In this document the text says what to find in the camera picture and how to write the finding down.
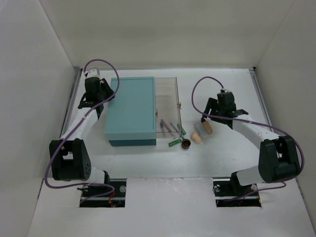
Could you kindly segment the beige foundation pump bottle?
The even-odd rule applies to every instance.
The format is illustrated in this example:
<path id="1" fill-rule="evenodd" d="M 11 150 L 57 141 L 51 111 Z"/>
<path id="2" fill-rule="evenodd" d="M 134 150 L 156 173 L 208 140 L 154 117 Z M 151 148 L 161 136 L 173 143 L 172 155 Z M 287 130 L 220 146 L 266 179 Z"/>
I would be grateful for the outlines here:
<path id="1" fill-rule="evenodd" d="M 205 130 L 205 132 L 210 135 L 213 133 L 213 129 L 209 123 L 209 121 L 207 121 L 205 118 L 201 118 L 201 124 Z"/>

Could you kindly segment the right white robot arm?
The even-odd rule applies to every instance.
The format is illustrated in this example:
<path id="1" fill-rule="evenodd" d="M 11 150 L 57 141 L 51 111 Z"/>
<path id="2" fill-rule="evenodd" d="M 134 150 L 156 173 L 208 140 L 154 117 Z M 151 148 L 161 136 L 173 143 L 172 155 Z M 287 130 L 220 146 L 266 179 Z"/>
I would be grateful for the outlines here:
<path id="1" fill-rule="evenodd" d="M 227 125 L 259 150 L 256 166 L 231 174 L 229 190 L 232 194 L 241 195 L 253 184 L 276 183 L 299 175 L 301 166 L 294 138 L 276 134 L 266 124 L 254 121 L 247 111 L 237 109 L 231 92 L 221 90 L 216 99 L 208 99 L 201 120 L 206 118 Z"/>

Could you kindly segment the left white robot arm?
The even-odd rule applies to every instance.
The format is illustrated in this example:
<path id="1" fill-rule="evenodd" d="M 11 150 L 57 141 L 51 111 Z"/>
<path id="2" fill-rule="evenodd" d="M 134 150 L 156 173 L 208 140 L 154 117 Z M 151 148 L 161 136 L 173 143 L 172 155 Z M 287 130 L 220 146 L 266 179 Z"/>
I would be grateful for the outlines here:
<path id="1" fill-rule="evenodd" d="M 57 181 L 79 181 L 80 185 L 94 186 L 100 197 L 107 196 L 114 188 L 109 183 L 106 171 L 92 167 L 84 143 L 93 125 L 99 120 L 104 109 L 104 102 L 115 97 L 113 90 L 105 79 L 90 76 L 84 80 L 83 94 L 75 120 L 69 129 L 58 139 L 49 144 L 50 162 L 46 169 L 44 182 L 52 189 L 73 187 L 74 184 L 53 186 L 49 184 L 48 175 L 52 172 Z"/>

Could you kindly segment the peach makeup sponge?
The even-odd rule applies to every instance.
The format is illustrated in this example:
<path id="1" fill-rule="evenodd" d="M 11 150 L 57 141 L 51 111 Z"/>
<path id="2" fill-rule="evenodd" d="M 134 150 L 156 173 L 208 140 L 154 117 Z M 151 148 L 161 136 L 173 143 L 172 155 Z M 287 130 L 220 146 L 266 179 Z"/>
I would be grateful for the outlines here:
<path id="1" fill-rule="evenodd" d="M 201 137 L 199 136 L 198 133 L 194 132 L 191 134 L 191 139 L 196 143 L 196 144 L 200 144 L 202 142 Z"/>

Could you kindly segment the teal makeup organizer box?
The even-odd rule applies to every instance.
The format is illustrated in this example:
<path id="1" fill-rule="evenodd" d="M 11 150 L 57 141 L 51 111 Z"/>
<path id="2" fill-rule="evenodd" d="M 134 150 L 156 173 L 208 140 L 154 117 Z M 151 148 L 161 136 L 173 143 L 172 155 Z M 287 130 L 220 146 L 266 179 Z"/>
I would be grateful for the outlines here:
<path id="1" fill-rule="evenodd" d="M 115 98 L 107 103 L 105 135 L 110 145 L 155 146 L 155 78 L 111 78 L 110 86 L 119 87 Z"/>

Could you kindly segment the grey makeup pencil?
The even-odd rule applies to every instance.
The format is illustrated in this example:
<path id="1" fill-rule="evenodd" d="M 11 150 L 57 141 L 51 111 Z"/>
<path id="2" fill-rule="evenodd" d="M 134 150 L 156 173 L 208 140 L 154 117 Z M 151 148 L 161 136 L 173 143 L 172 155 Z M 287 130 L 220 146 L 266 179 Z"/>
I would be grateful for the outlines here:
<path id="1" fill-rule="evenodd" d="M 170 124 L 170 126 L 175 130 L 175 132 L 180 135 L 180 138 L 181 138 L 182 140 L 184 140 L 185 138 L 184 138 L 184 136 L 183 136 L 183 134 L 182 134 L 182 131 L 179 130 L 173 123 L 170 122 L 169 124 Z"/>

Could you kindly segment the red white makeup pencil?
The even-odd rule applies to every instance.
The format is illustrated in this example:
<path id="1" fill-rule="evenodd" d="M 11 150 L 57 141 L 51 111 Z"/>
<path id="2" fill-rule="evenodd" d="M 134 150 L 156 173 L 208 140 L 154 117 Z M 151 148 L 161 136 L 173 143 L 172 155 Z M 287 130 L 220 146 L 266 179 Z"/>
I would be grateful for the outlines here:
<path id="1" fill-rule="evenodd" d="M 161 119 L 160 122 L 161 122 L 162 125 L 165 127 L 165 129 L 168 131 L 168 133 L 169 133 L 170 135 L 173 135 L 172 130 L 169 128 L 169 126 L 166 124 L 166 122 L 165 122 L 163 119 Z"/>

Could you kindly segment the black silver makeup pencil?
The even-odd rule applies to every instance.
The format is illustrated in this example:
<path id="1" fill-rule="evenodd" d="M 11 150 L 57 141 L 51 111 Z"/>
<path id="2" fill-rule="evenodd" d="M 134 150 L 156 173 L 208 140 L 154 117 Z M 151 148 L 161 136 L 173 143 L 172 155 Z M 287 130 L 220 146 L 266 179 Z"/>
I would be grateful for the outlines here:
<path id="1" fill-rule="evenodd" d="M 165 132 L 165 128 L 164 128 L 163 122 L 160 122 L 160 129 L 161 129 L 163 138 L 165 138 L 166 137 L 166 132 Z"/>

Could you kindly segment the round brown cosmetic jar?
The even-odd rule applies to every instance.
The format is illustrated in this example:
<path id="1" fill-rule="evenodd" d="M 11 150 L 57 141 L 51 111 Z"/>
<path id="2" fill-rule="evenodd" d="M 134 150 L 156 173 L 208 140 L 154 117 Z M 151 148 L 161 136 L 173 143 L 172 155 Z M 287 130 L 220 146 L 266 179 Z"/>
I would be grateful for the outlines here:
<path id="1" fill-rule="evenodd" d="M 181 147 L 184 150 L 189 149 L 189 147 L 191 146 L 191 141 L 189 139 L 183 139 L 181 142 Z"/>

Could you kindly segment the green tube lower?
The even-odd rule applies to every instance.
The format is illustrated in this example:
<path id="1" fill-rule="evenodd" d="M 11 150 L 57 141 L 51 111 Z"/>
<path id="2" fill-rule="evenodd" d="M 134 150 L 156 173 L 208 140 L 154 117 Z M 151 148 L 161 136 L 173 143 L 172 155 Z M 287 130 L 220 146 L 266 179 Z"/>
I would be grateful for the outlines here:
<path id="1" fill-rule="evenodd" d="M 176 139 L 170 143 L 168 143 L 169 147 L 175 146 L 177 144 L 180 144 L 182 142 L 182 139 Z"/>

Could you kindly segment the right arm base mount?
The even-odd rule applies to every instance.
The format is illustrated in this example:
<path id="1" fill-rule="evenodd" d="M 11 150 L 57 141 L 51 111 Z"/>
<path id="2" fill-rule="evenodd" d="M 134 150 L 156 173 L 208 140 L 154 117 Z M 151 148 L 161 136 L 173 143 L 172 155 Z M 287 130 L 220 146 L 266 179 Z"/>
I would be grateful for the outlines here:
<path id="1" fill-rule="evenodd" d="M 216 207 L 261 207 L 257 184 L 237 185 L 234 189 L 230 178 L 214 178 L 213 193 Z"/>

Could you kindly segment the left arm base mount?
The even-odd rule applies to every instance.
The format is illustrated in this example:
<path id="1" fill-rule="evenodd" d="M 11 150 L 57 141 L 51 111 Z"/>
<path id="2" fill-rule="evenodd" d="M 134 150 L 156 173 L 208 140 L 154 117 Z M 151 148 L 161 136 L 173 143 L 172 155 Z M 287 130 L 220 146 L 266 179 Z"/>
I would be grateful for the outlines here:
<path id="1" fill-rule="evenodd" d="M 111 179 L 110 187 L 82 186 L 77 188 L 81 191 L 79 206 L 84 208 L 121 208 L 125 207 L 127 189 L 126 179 Z"/>

